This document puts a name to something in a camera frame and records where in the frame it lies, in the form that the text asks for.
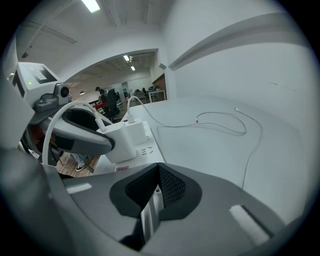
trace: gray plastic housing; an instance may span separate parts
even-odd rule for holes
[[[0,191],[21,229],[37,246],[55,255],[271,256],[300,226],[298,220],[285,227],[268,207],[229,181],[168,164],[200,184],[202,200],[186,218],[162,221],[141,251],[132,250],[118,240],[131,232],[137,219],[119,214],[110,201],[109,190],[146,166],[61,180],[53,166],[42,166],[18,149],[0,149]],[[83,184],[91,188],[74,194],[66,190]],[[233,204],[248,206],[273,237],[260,246],[248,242],[229,216]]]

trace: white charger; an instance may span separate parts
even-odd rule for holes
[[[140,118],[134,119],[134,122],[124,122],[134,145],[147,142],[147,135],[144,124]]]
[[[98,129],[97,132],[114,140],[114,148],[105,154],[111,163],[118,163],[136,157],[137,150],[129,135],[125,122],[118,122],[105,126],[103,131]]]

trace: black mesh pad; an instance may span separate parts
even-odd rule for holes
[[[159,213],[160,221],[185,218],[197,207],[202,197],[198,183],[164,163],[153,163],[116,182],[109,196],[121,215],[139,218],[157,185],[162,190],[164,205]]]
[[[179,201],[186,193],[186,184],[167,170],[159,167],[160,188],[164,208]]]
[[[157,168],[139,176],[125,186],[125,194],[142,209],[149,202],[158,184]]]

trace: white panel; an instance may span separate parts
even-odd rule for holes
[[[139,89],[140,91],[142,91],[142,88],[145,88],[145,90],[147,91],[148,88],[152,85],[150,77],[130,80],[127,83],[128,83],[130,94],[131,94],[131,90],[135,92],[136,89]]]

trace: ceiling light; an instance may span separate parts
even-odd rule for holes
[[[85,6],[89,9],[90,12],[95,12],[100,10],[99,5],[97,4],[96,0],[82,0]]]

